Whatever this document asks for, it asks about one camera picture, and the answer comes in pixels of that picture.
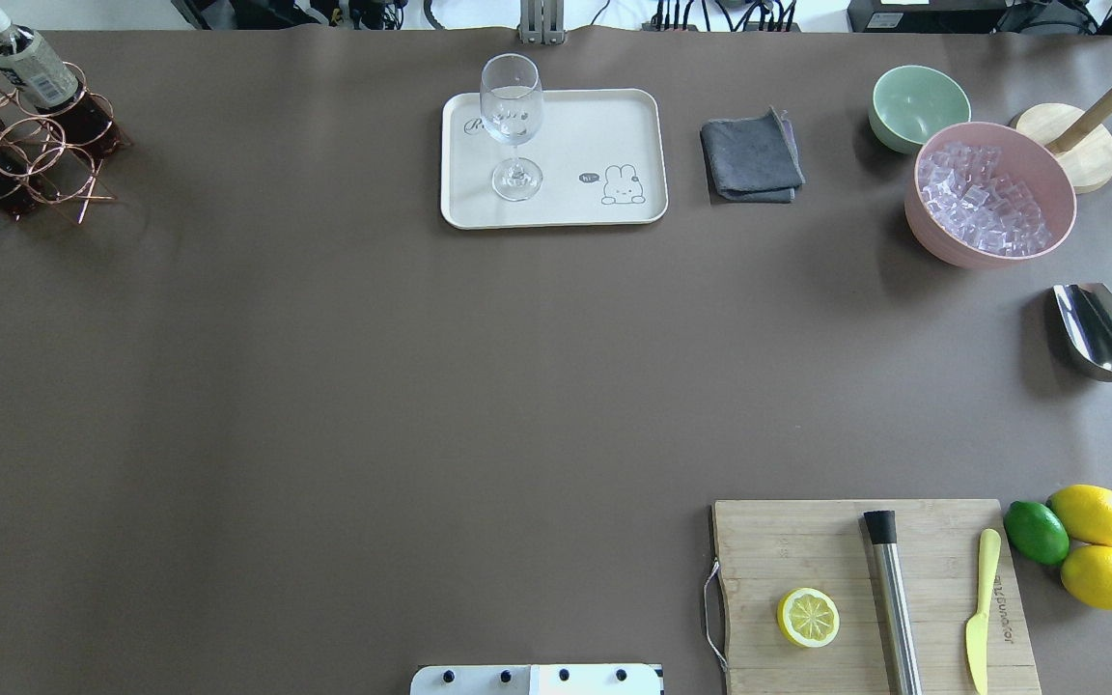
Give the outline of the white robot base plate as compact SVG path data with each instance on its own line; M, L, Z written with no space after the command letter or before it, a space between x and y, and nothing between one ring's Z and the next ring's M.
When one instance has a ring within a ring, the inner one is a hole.
M410 694L663 694L658 665L556 663L430 665L411 678Z

